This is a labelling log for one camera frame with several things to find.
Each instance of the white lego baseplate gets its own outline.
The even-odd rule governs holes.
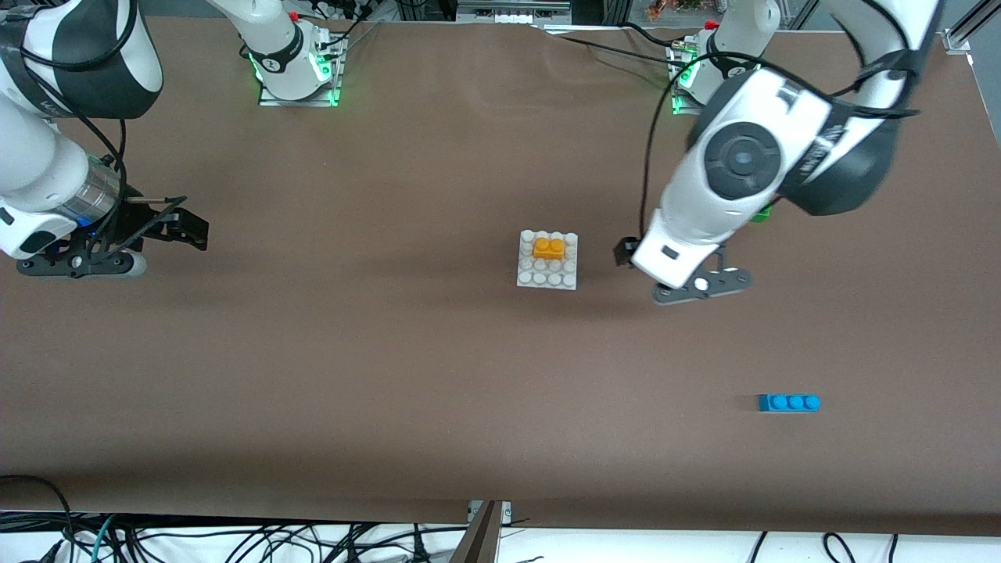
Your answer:
[[[540,239],[560,240],[564,246],[562,259],[536,257],[536,244]],[[549,290],[577,289],[578,237],[573,232],[547,232],[523,230],[518,243],[519,288],[546,288]]]

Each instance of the blue lego brick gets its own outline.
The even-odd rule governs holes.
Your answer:
[[[816,395],[759,395],[758,410],[762,413],[816,413],[820,397]]]

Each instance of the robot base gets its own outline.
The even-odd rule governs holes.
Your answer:
[[[346,38],[319,52],[319,56],[326,60],[318,63],[317,67],[320,72],[329,74],[330,79],[311,95],[298,100],[281,99],[261,84],[257,105],[265,107],[337,107],[340,104],[340,86],[344,78],[346,55]]]

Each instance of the green led light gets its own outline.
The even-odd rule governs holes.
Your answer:
[[[695,75],[699,72],[699,67],[700,66],[702,66],[701,62],[696,63],[696,64],[694,64],[692,66],[692,68],[690,68],[690,69],[688,69],[688,70],[686,70],[685,72],[682,73],[682,76],[681,76],[681,85],[682,86],[684,86],[686,88],[689,88],[689,87],[692,86],[692,83],[695,82]]]
[[[264,79],[260,77],[260,69],[257,68],[257,63],[255,63],[253,61],[253,59],[250,59],[250,64],[253,65],[253,75],[254,75],[254,77],[257,78],[258,82],[260,82],[261,84],[263,84],[264,83]]]
[[[313,72],[316,73],[316,78],[318,80],[326,80],[326,75],[330,73],[330,70],[326,67],[320,69],[319,63],[316,62],[316,55],[309,53],[309,64],[313,67]]]
[[[758,214],[751,217],[751,222],[765,222],[770,216],[772,216],[772,203],[762,207]]]

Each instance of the black cable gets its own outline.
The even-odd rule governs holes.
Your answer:
[[[125,27],[122,29],[121,36],[115,41],[115,44],[111,46],[107,51],[97,55],[88,60],[84,61],[56,61],[46,59],[45,57],[39,56],[32,53],[28,49],[21,45],[21,56],[28,60],[37,62],[45,66],[50,66],[52,68],[57,68],[59,70],[66,70],[69,72],[82,72],[84,70],[90,70],[94,67],[100,66],[110,60],[112,57],[117,55],[125,43],[128,42],[129,37],[132,36],[132,30],[135,29],[135,23],[139,18],[139,0],[130,0],[128,4],[128,19],[125,21]]]
[[[163,220],[167,215],[170,214],[171,211],[173,211],[178,206],[180,206],[180,204],[183,203],[185,200],[187,200],[187,195],[178,195],[177,197],[170,197],[170,198],[168,198],[167,199],[167,206],[164,207],[163,210],[161,210],[159,213],[156,213],[155,215],[153,215],[152,218],[150,218],[148,221],[146,221],[145,224],[143,224],[141,227],[137,228],[136,231],[133,232],[132,234],[128,235],[128,237],[125,238],[125,240],[122,241],[122,243],[118,244],[118,246],[116,246],[114,250],[112,250],[112,251],[104,254],[103,256],[97,258],[96,260],[91,261],[91,263],[92,264],[103,263],[103,262],[105,262],[105,261],[107,261],[107,260],[109,260],[109,259],[117,256],[118,254],[122,253],[125,250],[125,248],[128,248],[129,244],[135,242],[139,238],[142,238],[142,236],[144,234],[146,234],[147,230],[149,230],[150,228],[152,228],[153,225],[155,225],[156,223],[158,223],[161,220]]]
[[[758,552],[761,551],[761,544],[765,543],[765,536],[768,535],[768,530],[761,533],[758,536],[758,541],[754,544],[754,550],[751,552],[751,559],[748,559],[748,563],[755,563],[758,560]]]
[[[122,544],[118,541],[118,531],[109,529],[104,539],[111,546],[111,560],[115,563],[124,563],[125,554],[122,553]]]
[[[357,546],[354,545],[354,540],[360,538],[361,535],[360,534],[355,535],[352,533],[353,531],[354,531],[354,525],[352,524],[351,527],[348,529],[347,549],[345,550],[347,551],[348,559],[352,559],[358,556]]]
[[[63,540],[59,540],[52,544],[52,547],[45,552],[45,555],[42,555],[42,557],[38,560],[38,563],[55,563],[56,556],[59,554],[59,548],[62,547],[62,544]]]
[[[288,542],[288,544],[287,544],[287,545],[290,545],[290,546],[292,546],[292,547],[297,547],[297,548],[299,548],[299,549],[304,549],[304,550],[306,550],[306,553],[308,553],[308,554],[309,554],[309,563],[316,563],[316,554],[315,554],[315,553],[313,553],[313,552],[312,552],[312,550],[311,550],[311,549],[309,549],[309,547],[308,547],[308,546],[305,546],[305,545],[302,545],[302,544],[300,544],[300,543],[298,543],[298,542]],[[271,556],[271,557],[273,558],[273,557],[274,557],[274,552],[272,551],[272,552],[271,552],[271,553],[270,553],[269,555],[270,555],[270,556]]]
[[[641,200],[640,200],[640,238],[643,238],[644,234],[646,234],[647,232],[646,221],[647,221],[647,197],[650,193],[650,160],[651,160],[651,153],[654,150],[654,134],[657,132],[657,122],[660,120],[661,111],[664,108],[664,102],[667,101],[668,95],[671,94],[671,88],[674,87],[679,77],[681,77],[690,68],[701,63],[702,61],[713,58],[732,58],[738,60],[746,60],[761,65],[763,68],[769,68],[775,71],[777,74],[782,75],[786,79],[796,82],[804,89],[810,91],[815,96],[823,99],[824,101],[830,103],[831,105],[843,105],[851,108],[853,117],[860,117],[867,119],[868,118],[902,119],[905,117],[910,117],[912,115],[917,115],[919,113],[918,111],[911,109],[893,109],[893,108],[887,109],[881,107],[855,105],[853,103],[836,99],[831,94],[825,93],[817,86],[814,86],[810,82],[804,80],[799,75],[790,72],[785,68],[775,63],[769,62],[761,57],[756,57],[734,51],[719,51],[716,53],[708,53],[705,55],[698,56],[692,59],[690,62],[686,63],[684,66],[682,66],[678,70],[678,72],[674,75],[674,77],[668,80],[668,85],[664,87],[664,91],[661,93],[660,99],[657,100],[657,106],[654,109],[654,117],[653,119],[651,119],[650,122],[650,132],[647,135],[647,149],[644,155],[644,162],[643,162],[643,189],[641,192]]]
[[[347,551],[348,546],[353,545],[355,540],[368,533],[368,531],[374,527],[375,524],[359,524],[357,528],[355,528],[355,525],[352,524],[351,527],[348,528],[347,534],[344,535],[339,542],[337,542],[337,545],[330,550],[330,553],[326,554],[326,557],[323,558],[321,563],[333,563],[336,558],[340,557],[342,553]]]
[[[118,138],[118,155],[117,155],[117,158],[115,159],[115,166],[114,166],[114,170],[116,172],[121,169],[122,159],[125,158],[125,120],[124,119],[119,119],[118,120],[118,128],[119,128],[119,135],[120,136]]]
[[[164,561],[164,560],[160,559],[159,557],[157,557],[156,555],[154,555],[153,552],[149,550],[149,548],[147,548],[146,546],[142,545],[142,542],[139,542],[137,545],[139,546],[139,551],[140,552],[145,552],[146,555],[152,557],[153,560],[156,561],[156,563],[167,563],[166,561]]]
[[[133,563],[149,563],[149,558],[143,553],[142,544],[139,543],[139,534],[135,528],[131,528],[125,532],[125,545],[128,546]]]
[[[848,92],[854,92],[855,90],[858,89],[858,87],[859,87],[858,82],[853,82],[852,84],[845,86],[844,88],[838,90],[837,92],[831,92],[831,96],[836,98],[841,97],[847,94]]]
[[[75,535],[73,529],[73,515],[69,509],[69,502],[66,501],[66,497],[62,494],[62,491],[59,490],[59,487],[56,487],[55,484],[49,481],[48,479],[43,479],[41,477],[36,477],[34,475],[19,475],[19,474],[0,475],[0,481],[29,481],[31,483],[37,483],[39,485],[43,485],[47,487],[50,491],[55,493],[56,497],[59,499],[59,504],[62,505],[63,514],[66,517],[66,529],[63,531],[63,535],[69,534],[69,540],[70,540],[69,560],[74,561],[75,560],[74,557],[76,555],[74,552],[74,550],[76,549],[76,542],[73,539]]]
[[[448,527],[448,528],[431,528],[430,530],[422,530],[420,533],[421,534],[438,534],[438,533],[443,533],[443,532],[464,532],[465,530],[466,530],[465,526],[452,526],[452,527]],[[391,538],[386,538],[384,540],[377,541],[377,542],[375,542],[373,544],[368,545],[364,549],[358,551],[358,554],[356,556],[348,558],[346,561],[344,561],[344,563],[357,563],[358,558],[361,557],[362,555],[364,555],[366,552],[368,552],[368,551],[370,551],[372,549],[379,549],[379,548],[382,548],[382,547],[388,547],[388,544],[391,544],[391,543],[395,542],[396,540],[400,540],[400,539],[403,539],[403,538],[408,538],[408,537],[410,537],[412,535],[413,535],[413,532],[406,532],[404,534],[397,534],[395,536],[392,536]]]
[[[52,96],[54,100],[61,103],[67,110],[69,110],[70,114],[72,114],[73,117],[79,119],[84,125],[87,126],[88,129],[90,129],[92,133],[97,135],[97,138],[100,139],[101,144],[104,145],[104,148],[108,150],[108,153],[111,154],[111,156],[115,159],[115,161],[121,162],[121,160],[118,157],[118,149],[115,148],[115,145],[111,144],[111,141],[108,139],[107,135],[105,135],[100,129],[98,129],[97,126],[94,125],[94,123],[90,119],[88,119],[85,115],[80,113],[80,111],[76,108],[76,106],[70,103],[69,100],[67,100],[65,97],[63,97],[63,95],[60,94],[58,90],[53,88],[51,84],[49,84],[41,76],[36,74],[35,71],[31,70],[30,68],[25,68],[25,70],[28,72],[28,76],[31,76],[32,80],[37,82],[38,85],[41,86],[50,96]]]
[[[248,547],[247,550],[243,552],[243,555],[240,555],[239,557],[237,557],[236,560],[233,561],[233,563],[240,563],[240,561],[243,561],[243,559],[247,555],[250,555],[250,552],[253,551],[258,545],[266,542],[268,540],[268,538],[270,538],[271,536],[273,536],[275,533],[284,531],[284,528],[285,528],[285,526],[278,526],[274,530],[267,530],[266,532],[264,532],[264,535],[259,540],[257,540],[256,542],[254,542],[253,545],[251,545],[250,547]]]
[[[592,41],[585,41],[584,39],[578,39],[576,37],[567,37],[566,35],[561,35],[560,37],[562,39],[566,39],[566,40],[571,41],[573,43],[580,43],[582,45],[588,45],[588,46],[591,46],[591,47],[597,47],[599,49],[604,49],[606,51],[612,51],[613,53],[620,53],[620,54],[623,54],[623,55],[628,55],[628,56],[631,56],[631,57],[636,57],[638,59],[652,60],[654,62],[661,62],[661,63],[664,63],[664,64],[671,64],[672,62],[674,62],[674,61],[670,61],[670,60],[668,60],[668,59],[666,59],[664,57],[654,57],[654,56],[651,56],[651,55],[644,55],[642,53],[636,53],[636,52],[633,52],[633,51],[627,51],[626,49],[620,49],[618,47],[612,47],[612,46],[609,46],[609,45],[602,45],[601,43],[595,43],[595,42],[592,42]]]
[[[413,563],[430,563],[431,557],[424,547],[424,540],[420,536],[420,527],[413,525]]]
[[[639,25],[637,25],[637,24],[635,24],[635,23],[633,23],[631,21],[624,21],[624,22],[622,22],[622,23],[619,24],[619,27],[623,27],[623,28],[628,27],[630,29],[634,29],[638,33],[640,33],[640,35],[643,35],[643,38],[646,39],[647,41],[650,41],[651,43],[653,43],[655,45],[660,45],[662,47],[670,47],[671,43],[673,43],[674,41],[678,41],[680,39],[684,39],[685,38],[685,37],[680,37],[679,39],[673,39],[671,41],[665,41],[664,39],[658,39],[657,37],[654,37],[653,35],[651,35],[650,32],[648,32],[646,29],[640,27]]]
[[[354,547],[366,549],[366,548],[372,547],[372,545],[373,544],[359,543],[359,544],[354,544]],[[385,545],[380,545],[380,546],[376,547],[375,549],[383,549],[383,548],[389,548],[389,547],[405,551],[406,553],[409,553],[411,555],[413,554],[413,550],[412,549],[410,549],[408,547],[405,547],[405,546],[402,546],[402,545],[399,545],[398,543],[387,543]]]
[[[257,534],[260,534],[262,532],[265,532],[265,531],[267,531],[267,526],[261,526],[260,528],[257,528],[256,531],[253,531],[253,532],[250,532],[249,534],[247,534],[247,537],[243,538],[243,541],[241,541],[240,543],[238,543],[236,545],[236,547],[234,547],[233,550],[229,552],[229,556],[226,557],[225,563],[229,563],[229,561],[233,557],[236,557],[236,554],[239,553],[240,548],[242,548],[244,545],[246,545],[246,543],[249,542],[251,539],[253,539],[254,536],[256,536]]]
[[[886,563],[893,563],[893,557],[897,555],[897,540],[900,539],[900,534],[894,534],[890,538],[890,553],[886,556]]]
[[[354,28],[357,27],[359,23],[361,23],[362,21],[364,21],[364,19],[365,19],[364,17],[358,16],[358,19],[354,20],[354,22],[352,22],[351,25],[347,28],[347,31],[345,31],[344,33],[342,33],[340,35],[340,37],[337,37],[333,41],[328,41],[326,43],[320,43],[319,44],[319,48],[320,49],[325,49],[327,47],[330,47],[331,45],[336,45],[337,43],[340,43],[344,39],[347,39],[347,36],[350,35],[350,33],[352,31],[354,31]]]
[[[222,530],[219,532],[206,532],[204,534],[180,534],[174,532],[156,532],[153,534],[148,534],[139,538],[139,540],[151,540],[153,538],[184,538],[184,539],[201,539],[201,538],[214,538],[216,536],[242,536],[246,534],[259,534],[261,529],[255,532],[247,532],[246,530]]]
[[[287,544],[287,543],[293,543],[292,540],[295,538],[295,536],[298,536],[299,534],[301,534],[302,532],[305,532],[306,530],[308,530],[312,526],[303,526],[303,527],[299,528],[298,530],[289,533],[287,536],[285,536],[284,538],[278,540],[277,542],[273,542],[272,543],[271,540],[268,539],[268,541],[267,541],[268,547],[267,547],[267,549],[264,550],[264,555],[261,556],[261,559],[260,559],[261,563],[264,563],[264,559],[267,559],[269,556],[273,558],[274,557],[274,552],[279,547],[281,547],[282,545]]]
[[[845,553],[848,554],[848,560],[851,563],[855,563],[855,556],[852,555],[852,550],[848,549],[848,544],[845,543],[845,540],[842,539],[841,536],[835,534],[834,532],[828,532],[824,534],[824,553],[827,554],[828,558],[834,563],[842,563],[840,559],[838,559],[837,557],[834,556],[833,553],[831,553],[831,546],[828,544],[828,542],[831,541],[831,538],[838,540],[838,543],[841,544],[841,547],[845,550]]]

